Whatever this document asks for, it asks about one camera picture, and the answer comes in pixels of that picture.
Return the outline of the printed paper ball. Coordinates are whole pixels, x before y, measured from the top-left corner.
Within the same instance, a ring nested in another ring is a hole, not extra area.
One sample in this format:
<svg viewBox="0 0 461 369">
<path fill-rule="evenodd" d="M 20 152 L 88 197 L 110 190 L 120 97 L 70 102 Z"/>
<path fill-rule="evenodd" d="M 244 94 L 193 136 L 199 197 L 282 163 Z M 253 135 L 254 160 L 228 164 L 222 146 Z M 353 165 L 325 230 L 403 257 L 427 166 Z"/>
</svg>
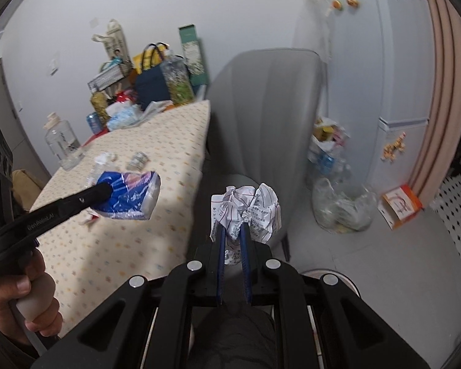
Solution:
<svg viewBox="0 0 461 369">
<path fill-rule="evenodd" d="M 211 197 L 211 239 L 215 239 L 218 224 L 226 229 L 226 266 L 241 262 L 239 231 L 244 223 L 250 228 L 251 239 L 264 244 L 281 229 L 281 205 L 265 183 L 257 188 L 227 186 L 224 194 Z"/>
</svg>

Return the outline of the blue plastic snack wrapper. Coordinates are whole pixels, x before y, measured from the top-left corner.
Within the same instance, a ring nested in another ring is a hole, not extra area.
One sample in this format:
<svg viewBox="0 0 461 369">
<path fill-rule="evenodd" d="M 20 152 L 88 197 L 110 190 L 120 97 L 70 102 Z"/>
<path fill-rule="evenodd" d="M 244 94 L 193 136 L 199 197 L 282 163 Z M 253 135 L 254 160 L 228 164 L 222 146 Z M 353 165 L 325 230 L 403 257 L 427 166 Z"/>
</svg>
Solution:
<svg viewBox="0 0 461 369">
<path fill-rule="evenodd" d="M 149 220 L 160 195 L 156 172 L 103 172 L 96 185 L 106 183 L 112 192 L 104 202 L 92 206 L 97 214 L 117 220 Z"/>
</svg>

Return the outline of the clear plastic trash bag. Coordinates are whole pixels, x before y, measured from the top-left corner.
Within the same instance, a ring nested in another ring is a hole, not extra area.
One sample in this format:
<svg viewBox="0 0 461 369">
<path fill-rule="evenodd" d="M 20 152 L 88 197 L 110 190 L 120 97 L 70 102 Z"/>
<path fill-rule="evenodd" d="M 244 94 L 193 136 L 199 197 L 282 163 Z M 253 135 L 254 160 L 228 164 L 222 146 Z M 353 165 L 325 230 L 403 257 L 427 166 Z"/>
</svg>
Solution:
<svg viewBox="0 0 461 369">
<path fill-rule="evenodd" d="M 316 181 L 311 205 L 318 225 L 329 232 L 352 233 L 367 229 L 377 208 L 378 196 L 362 184 Z"/>
</svg>

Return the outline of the brown jacket on chair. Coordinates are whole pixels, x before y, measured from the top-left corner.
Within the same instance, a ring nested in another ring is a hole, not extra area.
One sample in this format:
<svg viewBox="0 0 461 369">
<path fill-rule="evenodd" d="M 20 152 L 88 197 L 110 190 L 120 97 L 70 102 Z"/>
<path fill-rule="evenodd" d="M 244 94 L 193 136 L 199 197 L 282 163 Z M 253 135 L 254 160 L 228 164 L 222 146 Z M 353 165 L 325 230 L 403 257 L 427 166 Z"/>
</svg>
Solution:
<svg viewBox="0 0 461 369">
<path fill-rule="evenodd" d="M 27 170 L 20 169 L 12 172 L 13 197 L 27 212 L 32 208 L 44 187 L 45 183 Z"/>
</svg>

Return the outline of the floral patterned tablecloth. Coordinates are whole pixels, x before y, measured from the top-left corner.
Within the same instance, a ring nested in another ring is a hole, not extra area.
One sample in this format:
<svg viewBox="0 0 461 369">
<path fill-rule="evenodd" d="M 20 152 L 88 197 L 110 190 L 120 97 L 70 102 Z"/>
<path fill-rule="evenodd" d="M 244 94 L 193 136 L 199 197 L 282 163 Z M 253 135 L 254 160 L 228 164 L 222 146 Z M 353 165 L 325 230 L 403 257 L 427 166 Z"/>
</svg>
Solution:
<svg viewBox="0 0 461 369">
<path fill-rule="evenodd" d="M 35 207 L 107 181 L 113 193 L 43 234 L 63 331 L 72 330 L 130 277 L 155 279 L 185 261 L 201 179 L 209 101 L 172 108 L 91 142 L 70 171 L 58 170 Z"/>
</svg>

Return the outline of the crumpled foil wrapper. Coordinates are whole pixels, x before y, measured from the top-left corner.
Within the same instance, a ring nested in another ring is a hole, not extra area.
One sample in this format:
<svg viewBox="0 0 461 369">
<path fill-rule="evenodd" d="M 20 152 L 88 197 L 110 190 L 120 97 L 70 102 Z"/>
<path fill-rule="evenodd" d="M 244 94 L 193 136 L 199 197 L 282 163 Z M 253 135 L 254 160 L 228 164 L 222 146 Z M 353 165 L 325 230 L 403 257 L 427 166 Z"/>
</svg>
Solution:
<svg viewBox="0 0 461 369">
<path fill-rule="evenodd" d="M 149 161 L 148 156 L 143 152 L 135 153 L 126 165 L 128 171 L 142 171 Z"/>
</svg>

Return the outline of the large clear water jug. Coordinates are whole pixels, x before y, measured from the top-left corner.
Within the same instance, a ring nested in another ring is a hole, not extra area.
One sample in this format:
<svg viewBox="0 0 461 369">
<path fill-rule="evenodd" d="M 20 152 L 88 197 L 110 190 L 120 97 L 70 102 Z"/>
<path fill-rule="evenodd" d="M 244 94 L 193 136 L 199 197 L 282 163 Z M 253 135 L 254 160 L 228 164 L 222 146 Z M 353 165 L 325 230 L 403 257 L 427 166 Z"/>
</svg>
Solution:
<svg viewBox="0 0 461 369">
<path fill-rule="evenodd" d="M 84 157 L 84 150 L 70 123 L 56 113 L 51 113 L 47 117 L 44 129 L 46 143 L 58 158 L 61 167 L 65 171 L 76 167 Z"/>
</svg>

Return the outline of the crumpled white tissue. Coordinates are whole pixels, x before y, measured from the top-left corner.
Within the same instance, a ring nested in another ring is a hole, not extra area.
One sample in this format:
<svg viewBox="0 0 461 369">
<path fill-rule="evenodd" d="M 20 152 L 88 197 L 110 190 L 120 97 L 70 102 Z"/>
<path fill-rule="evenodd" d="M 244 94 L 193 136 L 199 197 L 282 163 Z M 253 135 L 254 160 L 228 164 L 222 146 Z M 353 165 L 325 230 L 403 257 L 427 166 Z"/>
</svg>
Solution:
<svg viewBox="0 0 461 369">
<path fill-rule="evenodd" d="M 95 163 L 99 165 L 107 165 L 117 160 L 117 155 L 112 152 L 104 152 L 95 158 Z"/>
</svg>

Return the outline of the green tea bottle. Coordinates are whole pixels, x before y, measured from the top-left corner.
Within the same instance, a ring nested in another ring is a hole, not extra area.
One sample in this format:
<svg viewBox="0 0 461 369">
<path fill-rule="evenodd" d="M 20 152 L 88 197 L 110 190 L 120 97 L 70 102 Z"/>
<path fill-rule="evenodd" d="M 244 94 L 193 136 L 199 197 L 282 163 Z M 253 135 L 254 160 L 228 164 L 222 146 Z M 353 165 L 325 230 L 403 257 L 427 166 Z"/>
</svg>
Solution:
<svg viewBox="0 0 461 369">
<path fill-rule="evenodd" d="M 184 59 L 166 49 L 160 66 L 174 105 L 194 102 L 195 95 Z"/>
</svg>

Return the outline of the blue tissue pack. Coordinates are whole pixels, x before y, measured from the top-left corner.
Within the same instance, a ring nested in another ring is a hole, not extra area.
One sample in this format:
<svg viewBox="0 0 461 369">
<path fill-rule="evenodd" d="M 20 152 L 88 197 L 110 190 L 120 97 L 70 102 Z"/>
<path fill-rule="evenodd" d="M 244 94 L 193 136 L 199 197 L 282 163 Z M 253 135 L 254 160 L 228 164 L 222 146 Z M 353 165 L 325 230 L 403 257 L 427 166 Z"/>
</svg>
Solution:
<svg viewBox="0 0 461 369">
<path fill-rule="evenodd" d="M 110 132 L 136 124 L 142 115 L 137 104 L 127 102 L 115 102 L 106 108 L 106 112 L 110 116 L 106 123 Z"/>
</svg>

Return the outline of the orange white cardboard box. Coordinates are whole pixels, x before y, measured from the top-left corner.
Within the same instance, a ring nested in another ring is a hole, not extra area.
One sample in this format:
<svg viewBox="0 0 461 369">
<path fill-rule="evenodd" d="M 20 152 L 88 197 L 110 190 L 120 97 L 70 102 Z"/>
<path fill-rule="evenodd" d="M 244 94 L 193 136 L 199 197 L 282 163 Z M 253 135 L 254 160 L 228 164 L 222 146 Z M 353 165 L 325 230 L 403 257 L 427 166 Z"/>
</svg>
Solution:
<svg viewBox="0 0 461 369">
<path fill-rule="evenodd" d="M 420 199 L 406 184 L 383 194 L 378 202 L 378 211 L 391 230 L 409 222 L 422 208 Z"/>
</svg>

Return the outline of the blue drink can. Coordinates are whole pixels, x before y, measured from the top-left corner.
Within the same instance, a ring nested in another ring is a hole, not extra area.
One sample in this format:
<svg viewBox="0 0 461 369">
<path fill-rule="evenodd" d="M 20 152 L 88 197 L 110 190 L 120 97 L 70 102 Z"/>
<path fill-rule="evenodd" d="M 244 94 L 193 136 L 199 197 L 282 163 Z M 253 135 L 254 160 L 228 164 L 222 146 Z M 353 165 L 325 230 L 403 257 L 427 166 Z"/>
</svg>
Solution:
<svg viewBox="0 0 461 369">
<path fill-rule="evenodd" d="M 100 121 L 99 115 L 96 112 L 89 114 L 86 117 L 86 121 L 94 135 L 97 135 L 103 131 L 103 125 Z"/>
</svg>

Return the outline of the navy blue lunch bag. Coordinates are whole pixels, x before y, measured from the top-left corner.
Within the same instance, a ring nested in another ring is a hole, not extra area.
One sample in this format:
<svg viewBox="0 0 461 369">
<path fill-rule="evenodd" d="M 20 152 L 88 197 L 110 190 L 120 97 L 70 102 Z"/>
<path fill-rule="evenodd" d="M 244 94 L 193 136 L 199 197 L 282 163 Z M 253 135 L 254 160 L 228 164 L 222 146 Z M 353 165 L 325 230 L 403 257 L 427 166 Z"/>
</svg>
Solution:
<svg viewBox="0 0 461 369">
<path fill-rule="evenodd" d="M 160 64 L 138 74 L 135 80 L 137 103 L 145 111 L 152 102 L 170 100 Z"/>
</svg>

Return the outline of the yellow tea bottle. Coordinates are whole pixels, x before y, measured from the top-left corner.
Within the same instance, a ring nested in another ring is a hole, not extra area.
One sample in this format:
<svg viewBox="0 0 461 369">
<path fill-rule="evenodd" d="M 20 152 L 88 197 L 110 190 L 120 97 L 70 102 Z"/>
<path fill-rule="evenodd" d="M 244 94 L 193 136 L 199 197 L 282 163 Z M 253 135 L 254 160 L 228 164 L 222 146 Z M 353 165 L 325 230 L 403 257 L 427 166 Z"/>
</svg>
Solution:
<svg viewBox="0 0 461 369">
<path fill-rule="evenodd" d="M 110 115 L 107 113 L 106 110 L 106 108 L 108 107 L 108 102 L 105 94 L 102 92 L 93 93 L 90 98 L 90 103 L 94 108 L 95 112 L 97 113 L 102 126 L 105 127 L 106 123 L 110 119 Z"/>
</svg>

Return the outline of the yellow snack bag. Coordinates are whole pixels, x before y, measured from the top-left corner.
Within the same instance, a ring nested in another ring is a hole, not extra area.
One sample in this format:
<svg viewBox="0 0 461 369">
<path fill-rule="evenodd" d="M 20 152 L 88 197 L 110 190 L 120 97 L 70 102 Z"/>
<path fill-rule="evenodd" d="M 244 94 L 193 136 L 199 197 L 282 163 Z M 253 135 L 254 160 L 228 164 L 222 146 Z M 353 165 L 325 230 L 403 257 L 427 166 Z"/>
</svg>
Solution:
<svg viewBox="0 0 461 369">
<path fill-rule="evenodd" d="M 169 45 L 164 42 L 148 44 L 141 54 L 133 57 L 132 62 L 138 74 L 156 67 L 165 59 Z"/>
</svg>

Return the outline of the green tall box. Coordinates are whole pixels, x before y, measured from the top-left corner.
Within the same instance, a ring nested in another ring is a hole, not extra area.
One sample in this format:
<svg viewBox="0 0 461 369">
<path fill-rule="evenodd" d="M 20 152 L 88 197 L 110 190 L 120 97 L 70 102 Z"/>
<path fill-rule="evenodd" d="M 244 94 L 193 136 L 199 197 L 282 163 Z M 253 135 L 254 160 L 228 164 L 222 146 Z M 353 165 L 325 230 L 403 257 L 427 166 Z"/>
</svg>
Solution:
<svg viewBox="0 0 461 369">
<path fill-rule="evenodd" d="M 179 34 L 183 55 L 191 74 L 192 85 L 207 85 L 209 82 L 208 74 L 195 25 L 191 24 L 180 27 Z"/>
</svg>

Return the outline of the beige tote bag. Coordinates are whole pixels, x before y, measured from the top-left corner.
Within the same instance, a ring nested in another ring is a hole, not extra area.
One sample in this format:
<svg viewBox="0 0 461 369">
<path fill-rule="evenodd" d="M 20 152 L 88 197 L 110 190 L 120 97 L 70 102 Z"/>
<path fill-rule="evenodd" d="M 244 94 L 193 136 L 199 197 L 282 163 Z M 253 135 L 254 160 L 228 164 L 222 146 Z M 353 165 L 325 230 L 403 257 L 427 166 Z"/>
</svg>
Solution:
<svg viewBox="0 0 461 369">
<path fill-rule="evenodd" d="M 102 43 L 108 55 L 109 60 L 101 65 L 101 72 L 121 64 L 126 65 L 128 68 L 132 68 L 131 57 L 125 40 L 125 34 L 116 19 L 111 19 L 108 22 L 106 34 L 94 34 L 91 37 L 91 40 L 93 42 Z"/>
</svg>

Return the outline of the pink curtain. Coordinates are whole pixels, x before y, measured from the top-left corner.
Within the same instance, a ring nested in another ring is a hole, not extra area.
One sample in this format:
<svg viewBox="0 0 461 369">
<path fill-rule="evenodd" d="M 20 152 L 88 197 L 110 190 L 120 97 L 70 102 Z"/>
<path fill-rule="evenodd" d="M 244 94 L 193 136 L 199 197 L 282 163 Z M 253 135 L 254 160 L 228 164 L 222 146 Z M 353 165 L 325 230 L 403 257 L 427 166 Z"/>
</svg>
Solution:
<svg viewBox="0 0 461 369">
<path fill-rule="evenodd" d="M 450 168 L 461 138 L 461 16 L 450 0 L 427 0 L 435 44 L 431 111 L 409 185 L 427 207 Z"/>
</svg>

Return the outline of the white plastic bag hanging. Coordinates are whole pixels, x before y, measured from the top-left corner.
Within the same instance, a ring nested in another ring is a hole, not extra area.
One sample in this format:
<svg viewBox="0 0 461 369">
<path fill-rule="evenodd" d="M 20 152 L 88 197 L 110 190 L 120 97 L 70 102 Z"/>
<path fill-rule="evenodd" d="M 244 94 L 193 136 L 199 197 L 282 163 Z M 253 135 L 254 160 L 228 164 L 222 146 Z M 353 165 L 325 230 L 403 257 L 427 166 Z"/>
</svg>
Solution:
<svg viewBox="0 0 461 369">
<path fill-rule="evenodd" d="M 329 0 L 302 0 L 292 47 L 313 51 L 318 54 L 322 62 L 330 62 L 331 11 Z"/>
</svg>

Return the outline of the white refrigerator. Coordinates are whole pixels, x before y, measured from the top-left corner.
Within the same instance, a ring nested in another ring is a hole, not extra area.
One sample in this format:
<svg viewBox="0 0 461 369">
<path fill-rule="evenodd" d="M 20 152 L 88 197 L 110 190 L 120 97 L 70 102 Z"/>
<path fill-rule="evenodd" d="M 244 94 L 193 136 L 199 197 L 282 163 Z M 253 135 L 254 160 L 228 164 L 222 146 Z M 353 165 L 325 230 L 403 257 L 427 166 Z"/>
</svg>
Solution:
<svg viewBox="0 0 461 369">
<path fill-rule="evenodd" d="M 382 194 L 406 184 L 428 127 L 435 45 L 427 0 L 329 0 L 323 113 L 345 129 L 351 174 Z"/>
</svg>

